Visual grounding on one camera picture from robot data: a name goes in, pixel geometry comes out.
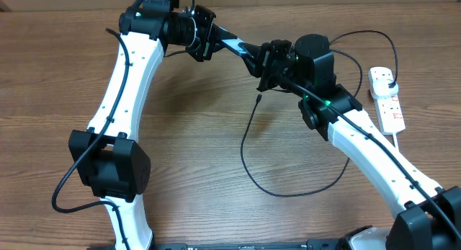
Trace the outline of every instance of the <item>wooden tabletop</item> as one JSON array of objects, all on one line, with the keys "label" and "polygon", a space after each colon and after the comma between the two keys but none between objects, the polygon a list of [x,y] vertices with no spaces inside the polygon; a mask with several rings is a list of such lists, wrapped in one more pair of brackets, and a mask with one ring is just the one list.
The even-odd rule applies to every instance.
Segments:
[{"label": "wooden tabletop", "polygon": [[[213,9],[216,23],[249,43],[293,42],[308,33],[330,38],[380,30],[398,49],[400,100],[407,129],[398,135],[410,162],[445,188],[461,184],[461,4],[266,6]],[[114,241],[106,210],[55,212],[51,195],[73,163],[68,137],[85,130],[104,96],[117,57],[122,11],[0,13],[0,249],[85,249]],[[379,35],[345,37],[335,48],[365,72],[357,96],[376,122],[366,72],[394,69]],[[179,48],[170,47],[169,51]],[[338,82],[355,91],[357,66],[335,55]],[[353,164],[329,190],[276,198],[243,170],[242,135],[259,80],[227,51],[196,63],[167,58],[151,84],[140,124],[150,156],[144,194],[157,242],[216,244],[337,237],[360,226],[391,226],[376,189]],[[266,91],[247,138],[251,173],[276,193],[318,189],[346,156],[304,124],[298,98]],[[74,174],[62,207],[95,201]]]}]

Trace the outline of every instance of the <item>robotic arm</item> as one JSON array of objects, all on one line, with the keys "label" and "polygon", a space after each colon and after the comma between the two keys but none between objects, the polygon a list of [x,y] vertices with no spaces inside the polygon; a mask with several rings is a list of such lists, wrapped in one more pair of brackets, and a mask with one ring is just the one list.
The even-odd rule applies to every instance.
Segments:
[{"label": "robotic arm", "polygon": [[[130,70],[125,91],[112,123],[103,139],[85,161],[77,167],[81,181],[90,186],[94,196],[119,206],[121,221],[131,249],[155,247],[143,206],[151,163],[137,144],[139,122],[148,88],[169,44],[183,45],[196,61],[210,60],[223,48],[241,57],[252,76],[260,78],[259,91],[276,86],[298,95],[303,119],[325,140],[342,150],[359,167],[385,199],[395,223],[389,230],[358,233],[342,242],[350,249],[460,249],[437,213],[402,174],[393,160],[375,142],[368,139],[328,105],[310,98],[301,86],[335,106],[341,114],[372,134],[435,199],[452,222],[461,229],[461,190],[443,190],[434,180],[421,173],[385,139],[373,125],[361,104],[340,84],[333,73],[334,57],[327,37],[306,35],[294,45],[287,40],[273,40],[261,46],[250,45],[214,24],[215,14],[202,6],[186,13],[173,12],[179,0],[137,0],[120,16],[121,38],[130,56]],[[125,55],[120,46],[117,62],[102,103],[87,131],[74,130],[69,149],[76,161],[100,134],[125,71]],[[115,249],[127,249],[120,234],[119,219],[107,206],[115,230]],[[428,218],[426,212],[434,217]]]}]

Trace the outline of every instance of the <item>wooden table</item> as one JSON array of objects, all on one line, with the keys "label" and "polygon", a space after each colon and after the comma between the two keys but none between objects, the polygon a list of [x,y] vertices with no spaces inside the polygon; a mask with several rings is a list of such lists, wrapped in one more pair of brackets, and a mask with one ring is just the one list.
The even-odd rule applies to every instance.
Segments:
[{"label": "wooden table", "polygon": [[[381,30],[398,47],[400,99],[407,129],[400,149],[446,188],[460,185],[461,5],[381,4],[267,6],[214,9],[217,23],[245,41],[296,41],[308,33],[330,38]],[[0,249],[85,249],[114,240],[106,210],[64,215],[50,198],[72,164],[72,129],[85,130],[104,96],[118,44],[122,11],[0,13]],[[379,35],[345,37],[335,48],[365,71],[359,101],[376,121],[366,71],[394,69]],[[171,47],[170,51],[179,48]],[[338,82],[357,88],[357,67],[336,55]],[[152,169],[144,195],[157,242],[188,244],[304,241],[342,236],[360,226],[391,226],[375,188],[350,164],[331,189],[310,197],[276,198],[258,190],[243,170],[239,146],[255,102],[258,79],[229,52],[196,63],[165,59],[151,85],[140,144]],[[246,144],[255,179],[278,193],[325,186],[346,156],[316,131],[298,98],[264,92]],[[58,204],[97,200],[74,174]]]}]

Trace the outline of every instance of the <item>white power strip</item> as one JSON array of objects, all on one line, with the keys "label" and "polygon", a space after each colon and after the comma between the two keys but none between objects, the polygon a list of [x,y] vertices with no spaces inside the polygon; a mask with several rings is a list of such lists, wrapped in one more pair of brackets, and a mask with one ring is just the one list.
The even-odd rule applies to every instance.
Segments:
[{"label": "white power strip", "polygon": [[[385,67],[373,67],[368,72],[370,80],[370,91],[373,98],[377,97],[375,89],[377,83],[388,83],[393,80],[392,71]],[[380,123],[380,131],[383,135],[392,135],[394,137],[394,145],[397,146],[396,134],[405,130],[405,122],[403,121],[402,108],[396,94],[398,89],[389,88],[379,90],[379,98],[373,99],[375,102],[376,114]]]}]

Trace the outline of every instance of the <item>white arm segment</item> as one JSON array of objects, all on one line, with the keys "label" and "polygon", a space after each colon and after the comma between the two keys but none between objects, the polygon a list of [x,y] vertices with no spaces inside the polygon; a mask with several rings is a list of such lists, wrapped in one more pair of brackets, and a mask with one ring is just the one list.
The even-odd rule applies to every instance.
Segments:
[{"label": "white arm segment", "polygon": [[[122,216],[123,231],[127,237],[131,250],[148,250],[153,240],[152,230],[149,228],[144,211],[144,201],[142,195],[136,195],[132,203],[127,203],[124,199],[116,197],[106,197],[106,201],[111,201],[119,206],[120,215]],[[117,215],[112,211],[112,206],[105,205],[112,222],[115,232],[115,250],[126,250],[122,242],[122,236],[118,226]]]},{"label": "white arm segment", "polygon": [[[130,66],[127,83],[114,114],[115,121],[109,125],[105,135],[117,137],[120,132],[123,132],[127,134],[127,139],[138,142],[141,112],[153,75],[164,57],[164,49],[159,39],[150,40],[149,35],[129,32],[128,35],[122,35],[122,39],[127,46],[130,62],[133,65]],[[88,128],[93,127],[96,134],[101,132],[106,123],[106,117],[115,102],[124,73],[125,54],[120,45],[117,62],[104,99],[88,124]],[[131,250],[148,250],[153,240],[153,233],[147,224],[143,196],[136,195],[131,203],[116,197],[105,197],[100,200],[112,201],[119,206],[123,231]],[[122,242],[117,216],[111,206],[106,205],[106,208],[115,232],[115,249],[126,250]]]},{"label": "white arm segment", "polygon": [[[130,62],[128,80],[122,98],[114,114],[114,122],[109,125],[105,135],[117,137],[120,132],[127,134],[127,139],[138,142],[139,122],[144,102],[154,73],[164,58],[164,49],[160,40],[150,40],[149,35],[129,32],[122,35]],[[115,102],[125,72],[125,55],[119,46],[117,62],[107,87],[106,94],[88,128],[93,127],[98,134],[106,123],[112,105]]]},{"label": "white arm segment", "polygon": [[[405,170],[419,182],[430,197],[437,195],[435,188],[441,186],[410,164],[373,125],[366,111],[352,110],[344,115],[368,133],[373,134],[397,158]],[[416,189],[411,189],[410,182],[378,145],[366,139],[342,118],[338,117],[338,121],[329,124],[328,139],[335,147],[343,151],[375,186],[394,218],[398,213],[406,210],[405,203],[408,201],[419,204],[426,200]]]}]

